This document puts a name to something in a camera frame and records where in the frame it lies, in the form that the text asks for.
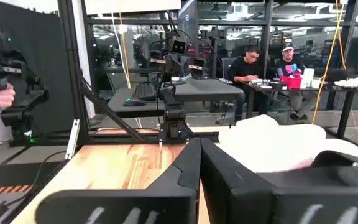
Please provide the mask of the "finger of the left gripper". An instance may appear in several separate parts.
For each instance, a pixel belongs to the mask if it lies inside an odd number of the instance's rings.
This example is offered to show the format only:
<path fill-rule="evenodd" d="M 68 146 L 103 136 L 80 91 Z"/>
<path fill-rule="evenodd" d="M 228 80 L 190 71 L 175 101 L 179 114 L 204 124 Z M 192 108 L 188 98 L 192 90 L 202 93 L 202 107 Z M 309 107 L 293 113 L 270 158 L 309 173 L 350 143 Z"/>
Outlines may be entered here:
<path fill-rule="evenodd" d="M 149 68 L 165 68 L 166 50 L 149 50 Z"/>
<path fill-rule="evenodd" d="M 193 79 L 202 79 L 205 63 L 204 58 L 195 57 L 190 59 L 189 70 Z"/>

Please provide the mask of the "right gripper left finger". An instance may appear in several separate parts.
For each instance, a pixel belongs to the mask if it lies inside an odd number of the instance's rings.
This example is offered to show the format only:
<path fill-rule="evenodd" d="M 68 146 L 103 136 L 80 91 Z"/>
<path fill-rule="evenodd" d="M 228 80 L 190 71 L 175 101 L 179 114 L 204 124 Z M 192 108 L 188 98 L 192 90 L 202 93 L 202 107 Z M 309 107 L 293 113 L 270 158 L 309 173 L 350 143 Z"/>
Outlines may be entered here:
<path fill-rule="evenodd" d="M 201 140 L 192 139 L 144 190 L 62 190 L 42 200 L 38 224 L 190 224 L 198 217 Z"/>

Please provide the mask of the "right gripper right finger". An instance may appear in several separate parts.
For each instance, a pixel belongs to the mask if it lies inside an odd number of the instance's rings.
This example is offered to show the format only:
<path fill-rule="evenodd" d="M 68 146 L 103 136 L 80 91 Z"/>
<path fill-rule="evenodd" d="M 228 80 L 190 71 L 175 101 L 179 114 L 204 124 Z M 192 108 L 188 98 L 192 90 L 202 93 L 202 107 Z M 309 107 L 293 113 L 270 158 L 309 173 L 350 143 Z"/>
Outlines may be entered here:
<path fill-rule="evenodd" d="M 208 139 L 201 180 L 211 223 L 358 223 L 358 157 L 319 153 L 301 169 L 255 173 Z"/>

